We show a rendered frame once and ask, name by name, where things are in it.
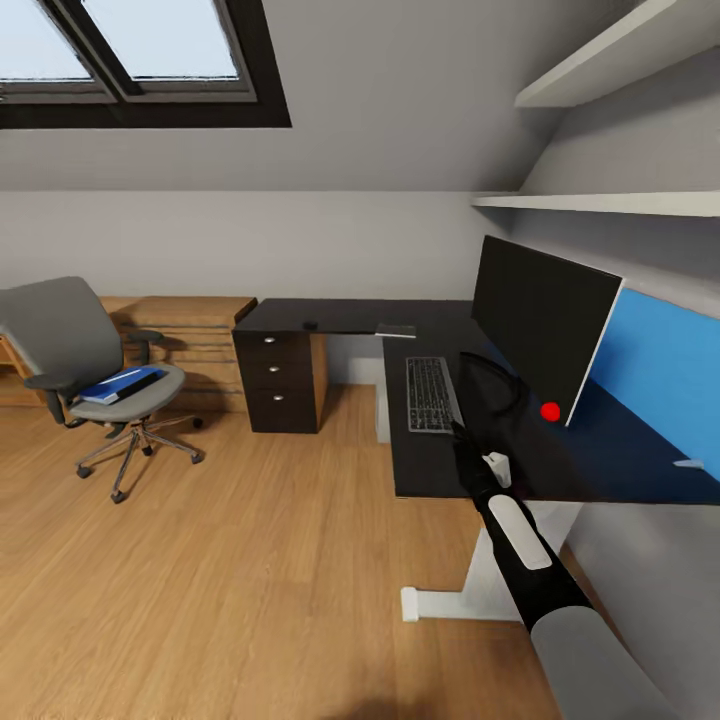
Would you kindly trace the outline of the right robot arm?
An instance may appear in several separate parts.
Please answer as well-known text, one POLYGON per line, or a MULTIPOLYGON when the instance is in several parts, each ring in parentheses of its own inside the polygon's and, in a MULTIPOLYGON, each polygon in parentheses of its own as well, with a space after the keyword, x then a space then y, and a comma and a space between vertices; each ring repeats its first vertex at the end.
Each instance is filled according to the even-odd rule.
POLYGON ((509 489, 508 456, 482 456, 451 421, 459 481, 539 654, 563 720, 685 720, 636 664, 509 489))

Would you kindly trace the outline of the folder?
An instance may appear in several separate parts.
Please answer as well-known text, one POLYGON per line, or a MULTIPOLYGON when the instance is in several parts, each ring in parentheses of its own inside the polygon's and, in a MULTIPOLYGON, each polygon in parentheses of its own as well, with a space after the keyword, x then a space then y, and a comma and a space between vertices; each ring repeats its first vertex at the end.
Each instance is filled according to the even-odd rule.
POLYGON ((93 401, 93 403, 105 403, 109 405, 113 401, 117 401, 127 395, 131 391, 138 389, 149 383, 153 379, 163 375, 162 369, 153 369, 152 367, 138 367, 124 368, 121 373, 118 373, 113 378, 103 381, 103 383, 97 383, 81 393, 77 393, 79 399, 85 399, 85 401, 93 401))

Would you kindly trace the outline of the swivel chair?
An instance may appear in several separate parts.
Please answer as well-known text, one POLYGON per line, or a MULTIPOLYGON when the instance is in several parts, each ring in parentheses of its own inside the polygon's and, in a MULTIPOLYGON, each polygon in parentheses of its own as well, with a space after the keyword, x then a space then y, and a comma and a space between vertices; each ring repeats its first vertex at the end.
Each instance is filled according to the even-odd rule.
POLYGON ((145 425, 151 413, 168 405, 187 383, 183 368, 149 364, 150 341, 163 339, 161 332, 134 330, 127 336, 142 342, 141 367, 162 369, 163 375, 109 405, 77 397, 77 393, 113 378, 126 366, 123 338, 82 277, 59 277, 0 290, 0 334, 34 373, 24 380, 24 386, 45 390, 47 407, 60 426, 70 430, 93 422, 115 428, 106 436, 114 439, 111 443, 75 463, 81 479, 91 473, 81 466, 83 463, 131 441, 113 486, 114 503, 125 499, 119 486, 137 445, 144 456, 153 453, 149 439, 190 453, 193 463, 202 460, 194 449, 153 433, 189 419, 199 429, 203 420, 195 414, 145 425), (63 407, 75 416, 68 424, 63 407), (127 425, 131 432, 119 437, 127 425))

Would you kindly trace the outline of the monitor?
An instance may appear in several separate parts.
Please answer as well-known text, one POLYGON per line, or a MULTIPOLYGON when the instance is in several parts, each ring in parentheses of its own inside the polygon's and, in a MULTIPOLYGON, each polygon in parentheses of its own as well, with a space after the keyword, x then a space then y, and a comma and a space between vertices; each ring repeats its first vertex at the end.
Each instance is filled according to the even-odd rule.
POLYGON ((541 415, 568 427, 626 279, 611 272, 484 235, 471 316, 517 373, 466 351, 524 383, 541 415))

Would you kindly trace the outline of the keyboard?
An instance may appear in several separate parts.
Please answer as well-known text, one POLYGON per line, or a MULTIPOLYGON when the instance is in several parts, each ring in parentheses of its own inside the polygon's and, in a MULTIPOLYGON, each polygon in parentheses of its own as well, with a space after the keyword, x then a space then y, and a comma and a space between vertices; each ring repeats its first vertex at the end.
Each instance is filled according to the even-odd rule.
POLYGON ((451 421, 464 426, 444 357, 407 358, 409 431, 453 434, 451 421))

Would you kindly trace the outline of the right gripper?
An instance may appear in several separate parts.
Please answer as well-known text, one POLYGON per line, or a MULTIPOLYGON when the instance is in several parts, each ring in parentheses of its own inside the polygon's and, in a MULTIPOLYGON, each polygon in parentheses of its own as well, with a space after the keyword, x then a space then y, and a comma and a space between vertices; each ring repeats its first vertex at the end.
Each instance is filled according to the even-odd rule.
POLYGON ((468 490, 468 486, 472 478, 480 476, 480 474, 490 474, 494 476, 490 467, 482 458, 479 441, 469 435, 464 426, 451 421, 451 429, 457 440, 453 443, 453 451, 456 462, 456 470, 458 472, 459 481, 463 489, 468 490))

